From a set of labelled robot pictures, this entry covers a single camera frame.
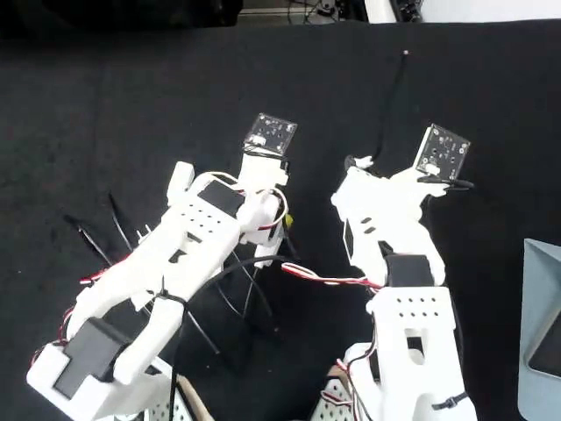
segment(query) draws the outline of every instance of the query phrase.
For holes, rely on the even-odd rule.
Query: metal plate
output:
[[[245,136],[244,147],[260,147],[284,155],[297,127],[296,123],[261,113]]]
[[[338,379],[329,380],[323,390],[344,401],[351,400],[347,389]],[[349,406],[335,406],[333,403],[328,403],[320,398],[309,421],[352,421],[351,408]]]
[[[169,401],[159,403],[153,408],[149,408],[144,413],[144,421],[168,421],[169,420]],[[181,393],[175,391],[174,400],[174,421],[194,421],[189,414],[187,405]]]
[[[427,129],[415,159],[415,168],[443,180],[456,180],[470,142],[449,130],[432,125]]]

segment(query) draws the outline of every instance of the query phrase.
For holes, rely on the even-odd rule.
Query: black cable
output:
[[[83,240],[86,242],[86,244],[94,251],[96,252],[96,254],[101,257],[105,263],[107,263],[109,266],[113,266],[113,264],[115,263],[112,259],[110,259],[110,257],[107,255],[107,253],[101,248],[101,246],[99,246],[96,241],[93,239],[93,237],[91,236],[91,234],[88,232],[88,230],[86,230],[86,228],[84,227],[82,221],[80,219],[71,217],[70,215],[64,215],[62,217],[66,222],[68,222],[70,225],[72,225],[80,234],[80,236],[83,238]]]
[[[357,398],[359,400],[360,405],[362,406],[362,408],[365,411],[366,414],[366,418],[368,418],[369,421],[373,421],[373,418],[370,417],[370,414],[368,413],[368,410],[365,407],[365,403],[362,400],[362,398],[360,397],[359,392],[357,391],[357,388],[355,388],[354,383],[352,382],[352,377],[351,377],[351,364],[355,361],[358,360],[363,360],[364,358],[367,358],[370,356],[371,353],[373,353],[374,348],[376,347],[376,324],[374,323],[373,320],[373,324],[374,324],[374,328],[373,328],[373,332],[372,332],[372,342],[370,343],[370,346],[368,347],[368,349],[366,349],[365,353],[360,355],[359,357],[353,358],[352,360],[349,361],[349,363],[347,364],[347,379],[349,379],[349,383],[351,384],[352,390],[354,391],[354,393],[357,395]]]
[[[214,282],[216,281],[220,281],[221,279],[223,279],[227,274],[230,274],[231,272],[238,270],[240,268],[244,268],[246,266],[251,266],[254,263],[260,262],[260,261],[268,261],[268,260],[274,260],[274,261],[281,261],[281,262],[291,262],[292,260],[284,257],[284,256],[279,256],[278,254],[272,254],[270,256],[261,256],[261,257],[252,257],[251,259],[245,259],[242,260],[238,263],[234,263],[233,265],[228,266],[227,268],[225,268],[222,272],[219,272],[218,274],[210,277],[202,286],[201,288],[199,288],[199,291],[202,291],[206,288],[208,288],[210,285],[212,285]]]
[[[387,92],[385,101],[382,103],[382,107],[378,118],[378,143],[376,145],[376,150],[374,151],[374,154],[372,156],[373,161],[376,161],[380,157],[380,154],[384,147],[384,141],[386,140],[387,116],[391,111],[391,106],[395,97],[395,93],[397,92],[397,88],[399,87],[401,78],[403,77],[405,64],[407,62],[408,56],[409,56],[408,50],[403,50],[401,52],[400,62],[397,65],[397,70],[395,71],[394,81],[392,82],[389,91]]]
[[[310,21],[309,21],[309,17],[314,13],[314,11],[316,11],[317,6],[320,5],[320,3],[322,2],[322,0],[317,0],[317,3],[314,5],[314,7],[312,7],[312,10],[308,12],[308,14],[304,13],[304,21],[303,23],[306,24],[310,24],[313,25]]]
[[[456,330],[458,332],[458,358],[459,358],[459,366],[464,370],[464,330],[462,329],[462,323],[459,319],[458,309],[456,308],[456,303],[454,302],[454,298],[452,294],[450,294],[450,301],[452,303],[452,312],[454,313],[454,320],[456,321]]]
[[[296,261],[302,261],[300,259],[300,255],[296,251],[295,243],[290,238],[290,233],[288,232],[288,225],[287,225],[287,219],[286,218],[282,219],[282,229],[284,231],[285,243],[287,244],[288,250],[290,251],[290,254],[291,254],[292,258]]]
[[[108,194],[109,197],[109,203],[110,203],[110,207],[111,207],[111,217],[113,218],[113,223],[115,224],[117,231],[119,231],[119,234],[121,234],[121,237],[123,238],[124,243],[126,244],[126,247],[129,249],[129,251],[132,251],[132,245],[131,245],[131,241],[127,238],[126,234],[124,233],[123,230],[123,226],[121,225],[121,223],[119,222],[119,218],[118,218],[118,207],[117,207],[117,203],[115,202],[115,198],[113,197],[113,195],[111,193]]]
[[[244,153],[250,156],[259,156],[261,158],[270,158],[272,160],[278,160],[282,162],[288,162],[288,158],[283,155],[278,155],[276,153],[266,153],[266,152],[255,152],[251,149],[244,149]]]
[[[432,223],[431,223],[431,219],[430,219],[430,203],[431,203],[432,197],[433,196],[431,196],[431,195],[427,196],[426,202],[425,202],[425,209],[424,209],[425,223],[427,225],[427,231],[429,231],[429,234],[433,233],[432,232]],[[451,301],[451,304],[452,304],[452,312],[454,313],[454,320],[456,322],[456,330],[457,330],[457,333],[458,333],[459,366],[463,371],[464,370],[464,354],[465,354],[464,330],[462,329],[462,323],[461,323],[461,320],[459,318],[458,310],[456,308],[456,303],[454,302],[454,298],[452,297],[451,294],[450,294],[450,301]]]
[[[233,265],[228,266],[222,272],[219,272],[218,274],[209,278],[201,286],[201,288],[199,288],[199,291],[201,291],[202,289],[208,288],[210,285],[212,285],[215,282],[220,281],[227,274],[233,272],[234,270],[244,268],[246,266],[250,266],[250,265],[252,265],[254,263],[257,263],[259,261],[267,261],[267,260],[290,261],[290,259],[287,259],[286,257],[279,256],[279,255],[253,257],[251,259],[242,260],[239,263],[234,263]],[[181,326],[180,326],[180,330],[179,330],[179,339],[178,339],[177,346],[175,347],[175,352],[174,352],[174,360],[173,360],[173,364],[172,364],[171,387],[170,387],[170,390],[169,390],[169,421],[174,421],[175,388],[177,386],[177,356],[179,354],[180,345],[183,341],[183,337],[184,337],[184,334],[185,334],[184,333],[185,332],[184,326],[185,326],[185,321],[187,320],[188,302],[185,301],[184,299],[178,297],[178,296],[172,296],[172,295],[168,294],[167,291],[165,290],[164,278],[163,277],[162,277],[162,286],[161,287],[162,287],[161,292],[159,294],[157,294],[156,297],[162,297],[162,298],[166,298],[168,300],[174,300],[174,301],[180,303],[183,306],[183,315],[182,315],[182,318],[181,318]]]
[[[292,0],[288,0],[288,7],[287,7],[287,20],[288,24],[292,24],[292,18],[290,17],[290,7],[292,7]]]
[[[228,305],[228,307],[230,307],[230,309],[240,318],[244,318],[244,315],[242,313],[239,312],[239,310],[236,308],[236,306],[232,303],[232,301],[230,301],[230,299],[226,296],[226,294],[224,293],[224,290],[222,289],[222,287],[220,286],[220,282],[216,282],[215,286],[218,289],[218,294],[220,294],[220,296],[222,297],[222,299],[226,302],[226,304]]]

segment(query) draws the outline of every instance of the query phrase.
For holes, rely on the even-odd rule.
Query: black fabric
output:
[[[4,419],[65,419],[25,385],[28,360],[56,337],[77,280],[99,268],[61,216],[91,221],[121,244],[109,189],[137,227],[154,225],[175,162],[236,174],[259,112],[299,125],[287,151],[286,193],[303,263],[319,274],[351,273],[330,194],[344,157],[375,149],[380,105],[404,49],[408,63],[379,171],[411,165],[431,122],[472,142],[462,178],[478,188],[431,202],[433,239],[462,319],[465,388],[479,419],[519,419],[522,239],[561,242],[560,37],[561,23],[550,21],[235,28],[2,45]],[[259,281],[276,310],[275,336],[258,332],[249,341],[213,289],[191,304],[232,359],[246,357],[227,368],[188,328],[180,371],[217,420],[306,417],[330,364],[371,334],[360,287],[305,282],[277,267]],[[224,287],[243,295],[247,284],[239,276]]]

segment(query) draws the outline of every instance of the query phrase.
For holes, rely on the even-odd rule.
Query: white plastic bracket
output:
[[[377,402],[367,405],[371,417],[383,421],[477,420],[469,397],[450,409],[431,406],[465,391],[447,288],[384,288],[366,310],[376,324],[380,385],[374,383],[369,366],[352,364],[351,376],[363,400],[373,397]],[[423,351],[409,349],[408,337],[420,338]]]

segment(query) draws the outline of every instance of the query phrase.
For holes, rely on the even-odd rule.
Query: perforated plate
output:
[[[323,390],[344,401],[351,400],[343,383],[338,379],[329,380]],[[309,421],[352,421],[351,407],[335,406],[320,398]]]
[[[169,400],[165,403],[159,403],[153,408],[145,410],[145,421],[168,421],[169,420]],[[174,402],[174,421],[194,421],[189,415],[187,405],[183,400],[183,396],[179,391],[175,391]]]

